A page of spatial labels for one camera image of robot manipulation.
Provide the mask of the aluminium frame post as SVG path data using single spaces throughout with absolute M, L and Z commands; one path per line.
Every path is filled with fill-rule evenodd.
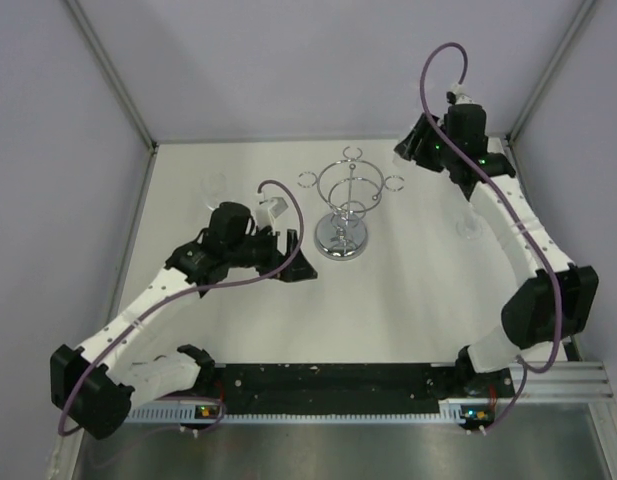
M 98 67 L 122 113 L 146 149 L 149 152 L 154 152 L 157 149 L 157 141 L 150 133 L 136 103 L 99 35 L 95 31 L 81 2 L 77 0 L 61 0 L 60 3 L 71 19 L 76 31 L 84 41 L 87 50 Z
M 548 62 L 542 68 L 541 75 L 535 82 L 511 129 L 505 135 L 506 142 L 510 148 L 514 147 L 521 139 L 533 115 L 557 79 L 580 37 L 590 24 L 599 4 L 599 1 L 594 0 L 579 1 L 577 3 L 577 9 L 569 20 L 567 28 L 559 38 L 559 42 L 552 51 Z

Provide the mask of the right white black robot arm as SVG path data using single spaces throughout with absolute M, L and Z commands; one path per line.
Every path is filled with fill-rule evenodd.
M 420 115 L 394 148 L 405 161 L 448 173 L 490 227 L 518 285 L 494 329 L 458 353 L 455 384 L 469 396 L 524 351 L 581 333 L 599 285 L 595 269 L 576 265 L 547 233 L 506 155 L 489 151 L 485 122 L 480 105 L 452 104 L 443 117 Z

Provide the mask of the clear wine glass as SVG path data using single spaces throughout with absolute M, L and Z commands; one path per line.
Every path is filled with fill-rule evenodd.
M 479 239 L 483 234 L 481 218 L 475 215 L 465 215 L 455 224 L 456 231 L 461 238 L 467 240 Z
M 222 173 L 212 172 L 201 180 L 201 196 L 204 204 L 214 210 L 228 200 L 227 179 Z

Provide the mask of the chrome wine glass rack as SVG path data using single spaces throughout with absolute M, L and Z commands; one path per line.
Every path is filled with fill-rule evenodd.
M 321 170 L 301 172 L 297 185 L 315 190 L 328 207 L 314 230 L 317 251 L 330 260 L 347 261 L 359 257 L 369 243 L 368 214 L 385 194 L 404 190 L 405 179 L 384 173 L 361 148 L 347 146 L 340 159 Z

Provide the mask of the aluminium frame post right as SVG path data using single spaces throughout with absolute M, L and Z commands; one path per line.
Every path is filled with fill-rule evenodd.
M 514 147 L 521 139 L 533 115 L 557 79 L 580 37 L 590 24 L 599 4 L 599 1 L 594 0 L 579 1 L 577 3 L 577 9 L 569 20 L 567 28 L 559 38 L 559 42 L 552 51 L 548 62 L 542 68 L 541 75 L 535 82 L 511 129 L 505 135 L 506 142 L 510 148 Z

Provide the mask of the aluminium frame post left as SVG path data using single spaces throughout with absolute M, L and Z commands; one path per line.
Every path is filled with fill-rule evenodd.
M 95 31 L 81 2 L 77 0 L 61 0 L 60 3 L 71 19 L 76 31 L 84 41 L 87 50 L 98 67 L 122 113 L 146 149 L 149 152 L 154 152 L 157 149 L 157 141 L 150 133 L 136 103 L 99 35 Z

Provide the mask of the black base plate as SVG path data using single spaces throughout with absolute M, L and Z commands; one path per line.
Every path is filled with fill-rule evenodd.
M 218 398 L 232 415 L 380 415 L 439 411 L 448 398 L 509 399 L 507 369 L 463 376 L 427 363 L 226 364 L 190 390 Z

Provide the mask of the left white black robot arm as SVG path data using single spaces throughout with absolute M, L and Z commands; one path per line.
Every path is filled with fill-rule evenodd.
M 148 286 L 111 322 L 77 347 L 60 346 L 50 358 L 51 401 L 59 409 L 57 432 L 83 430 L 111 436 L 129 413 L 179 391 L 204 396 L 214 387 L 214 361 L 203 349 L 179 343 L 173 352 L 151 348 L 188 304 L 217 289 L 264 280 L 296 283 L 318 274 L 301 248 L 302 214 L 278 248 L 273 223 L 248 207 L 221 203 L 192 240 L 176 247 Z

